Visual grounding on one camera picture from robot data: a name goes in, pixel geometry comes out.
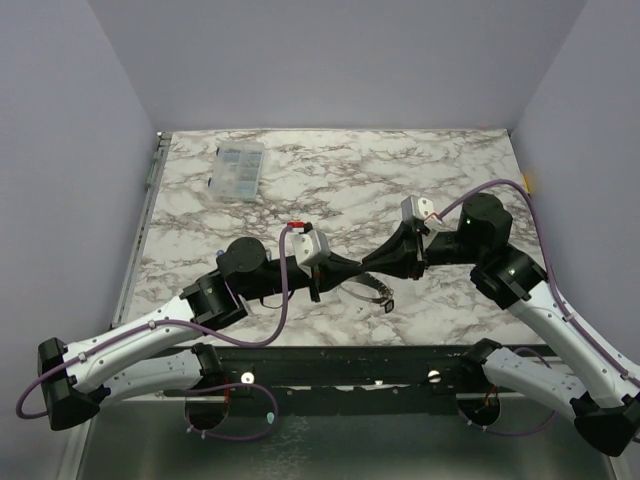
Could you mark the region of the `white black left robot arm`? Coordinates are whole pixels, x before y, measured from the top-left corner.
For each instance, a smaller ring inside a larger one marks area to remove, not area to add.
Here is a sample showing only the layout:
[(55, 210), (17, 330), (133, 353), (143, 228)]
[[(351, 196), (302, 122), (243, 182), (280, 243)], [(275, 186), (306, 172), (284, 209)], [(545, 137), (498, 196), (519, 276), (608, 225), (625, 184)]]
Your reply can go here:
[(247, 317), (246, 301), (278, 295), (285, 319), (292, 293), (308, 290), (317, 300), (364, 272), (361, 263), (331, 252), (317, 230), (294, 236), (293, 255), (286, 253), (286, 240), (282, 234), (279, 256), (271, 260), (258, 239), (241, 237), (217, 257), (216, 269), (156, 311), (89, 339), (42, 342), (36, 384), (50, 428), (70, 429), (96, 416), (104, 404), (141, 394), (191, 389), (210, 394), (225, 377), (208, 347), (197, 344), (175, 359), (163, 359), (161, 352), (205, 335), (234, 346), (267, 346), (282, 332), (282, 323), (264, 340), (243, 341), (222, 332)]

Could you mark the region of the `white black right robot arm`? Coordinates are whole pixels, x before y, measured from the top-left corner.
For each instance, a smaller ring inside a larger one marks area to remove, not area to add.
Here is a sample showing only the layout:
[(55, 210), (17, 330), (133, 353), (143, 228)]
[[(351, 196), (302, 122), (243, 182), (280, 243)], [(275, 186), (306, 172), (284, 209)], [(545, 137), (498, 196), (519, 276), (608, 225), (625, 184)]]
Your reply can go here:
[(469, 264), (476, 289), (524, 322), (569, 367), (552, 371), (491, 340), (481, 340), (459, 367), (461, 383), (481, 391), (493, 384), (519, 392), (572, 421), (599, 452), (620, 456), (639, 434), (639, 366), (604, 339), (552, 284), (550, 269), (510, 241), (512, 216), (494, 195), (462, 203), (454, 231), (440, 228), (431, 201), (402, 204), (394, 234), (366, 256), (367, 272), (419, 279), (433, 266)]

